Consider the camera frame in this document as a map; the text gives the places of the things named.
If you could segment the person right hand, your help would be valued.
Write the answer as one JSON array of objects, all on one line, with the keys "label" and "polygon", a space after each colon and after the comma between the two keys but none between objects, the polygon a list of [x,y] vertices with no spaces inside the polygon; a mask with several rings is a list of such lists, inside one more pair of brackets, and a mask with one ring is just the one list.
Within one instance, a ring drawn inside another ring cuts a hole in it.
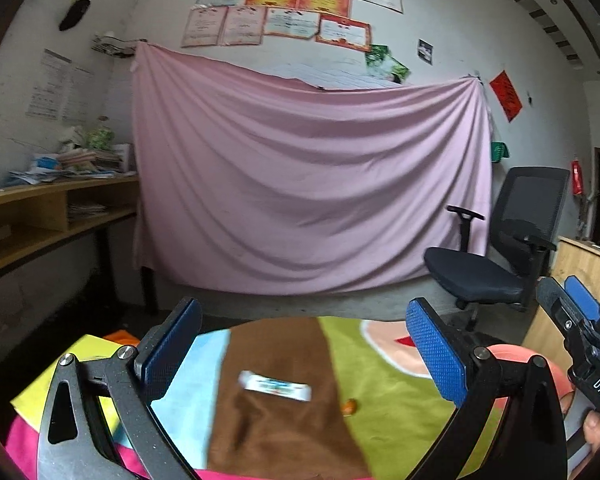
[{"label": "person right hand", "polygon": [[567,440],[568,464],[583,465],[600,448],[600,413],[579,390],[560,399]]}]

